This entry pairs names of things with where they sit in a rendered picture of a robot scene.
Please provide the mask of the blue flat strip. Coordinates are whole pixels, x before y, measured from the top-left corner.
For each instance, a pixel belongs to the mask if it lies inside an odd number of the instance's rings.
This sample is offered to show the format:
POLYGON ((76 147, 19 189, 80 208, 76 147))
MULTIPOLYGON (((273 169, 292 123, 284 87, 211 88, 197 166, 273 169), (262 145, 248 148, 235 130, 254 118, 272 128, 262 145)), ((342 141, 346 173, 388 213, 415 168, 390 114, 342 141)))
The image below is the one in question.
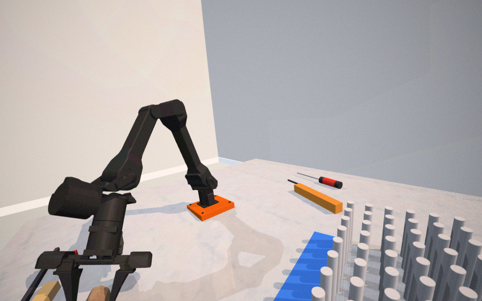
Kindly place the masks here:
POLYGON ((320 287, 320 268, 327 267, 327 252, 332 250, 333 238, 314 231, 274 301, 311 301, 312 289, 320 287))

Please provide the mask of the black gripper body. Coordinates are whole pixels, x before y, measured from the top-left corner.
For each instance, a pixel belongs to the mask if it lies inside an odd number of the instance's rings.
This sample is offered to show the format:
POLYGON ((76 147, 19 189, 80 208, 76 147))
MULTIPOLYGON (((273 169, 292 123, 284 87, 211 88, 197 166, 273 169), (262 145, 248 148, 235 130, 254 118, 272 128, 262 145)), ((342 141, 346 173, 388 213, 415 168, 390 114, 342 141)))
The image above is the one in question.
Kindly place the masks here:
POLYGON ((56 269, 71 272, 79 265, 119 265, 119 270, 150 268, 152 253, 131 252, 130 255, 118 255, 123 223, 115 221, 92 221, 89 237, 83 255, 75 251, 44 251, 35 264, 35 269, 56 269), (90 256, 98 258, 90 259, 90 256), (106 258, 108 255, 111 259, 106 258))

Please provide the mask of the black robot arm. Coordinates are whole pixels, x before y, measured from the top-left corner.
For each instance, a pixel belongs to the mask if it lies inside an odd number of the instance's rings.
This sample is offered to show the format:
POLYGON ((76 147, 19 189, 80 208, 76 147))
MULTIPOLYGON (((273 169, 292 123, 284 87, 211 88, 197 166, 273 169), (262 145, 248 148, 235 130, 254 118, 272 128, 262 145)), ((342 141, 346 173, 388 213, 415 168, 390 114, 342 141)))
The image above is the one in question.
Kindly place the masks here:
POLYGON ((186 128, 185 105, 179 99, 146 105, 139 110, 128 138, 120 152, 103 170, 102 175, 91 183, 65 177, 48 204, 48 213, 59 217, 88 219, 92 221, 115 221, 123 223, 127 204, 135 204, 131 193, 115 193, 136 188, 141 180, 142 155, 149 142, 153 128, 160 120, 174 136, 187 166, 185 178, 192 190, 198 190, 197 204, 206 208, 219 203, 213 189, 218 181, 203 165, 186 128), (103 191, 113 193, 103 194, 103 191))

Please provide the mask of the orange rectangular bar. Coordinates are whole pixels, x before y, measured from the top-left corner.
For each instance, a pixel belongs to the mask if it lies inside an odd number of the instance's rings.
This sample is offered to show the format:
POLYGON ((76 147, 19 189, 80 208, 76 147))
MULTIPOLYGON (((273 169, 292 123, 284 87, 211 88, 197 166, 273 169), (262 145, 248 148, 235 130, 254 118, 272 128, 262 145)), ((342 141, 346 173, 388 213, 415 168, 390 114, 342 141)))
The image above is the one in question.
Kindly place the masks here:
POLYGON ((343 203, 301 183, 293 185, 294 192, 337 214, 343 211, 343 203))

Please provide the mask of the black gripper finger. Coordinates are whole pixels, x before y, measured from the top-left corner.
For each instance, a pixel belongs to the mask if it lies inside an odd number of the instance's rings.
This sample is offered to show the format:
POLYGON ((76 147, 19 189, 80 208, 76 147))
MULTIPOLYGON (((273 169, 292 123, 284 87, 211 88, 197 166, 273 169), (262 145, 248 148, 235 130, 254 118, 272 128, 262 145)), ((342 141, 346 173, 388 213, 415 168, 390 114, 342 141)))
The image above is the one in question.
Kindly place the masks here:
POLYGON ((109 301, 115 301, 116 300, 124 281, 128 277, 128 274, 134 273, 135 271, 136 271, 136 268, 132 269, 132 270, 129 269, 129 270, 117 270, 117 271, 115 271, 115 277, 114 277, 113 286, 112 286, 109 301))
POLYGON ((79 268, 69 272, 53 272, 53 275, 58 275, 62 288, 64 290, 66 301, 77 301, 79 279, 82 275, 83 268, 79 268))

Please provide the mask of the red and black screwdriver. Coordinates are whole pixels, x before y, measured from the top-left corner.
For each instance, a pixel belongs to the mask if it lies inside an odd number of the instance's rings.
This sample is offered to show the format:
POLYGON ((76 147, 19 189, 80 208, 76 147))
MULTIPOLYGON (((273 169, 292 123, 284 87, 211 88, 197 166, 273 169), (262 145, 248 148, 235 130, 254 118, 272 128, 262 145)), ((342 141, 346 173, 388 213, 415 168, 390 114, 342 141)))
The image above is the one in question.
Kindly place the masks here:
MULTIPOLYGON (((298 174, 302 174, 302 173, 298 173, 298 174)), ((302 175, 311 177, 313 179, 317 179, 316 177, 309 176, 309 175, 306 175, 306 174, 302 174, 302 175)), ((322 176, 317 180, 319 180, 320 183, 323 183, 325 185, 332 186, 332 187, 337 187, 338 189, 341 189, 342 186, 343 186, 342 182, 339 182, 339 181, 336 181, 336 180, 333 180, 333 179, 328 179, 326 177, 324 178, 322 176)))

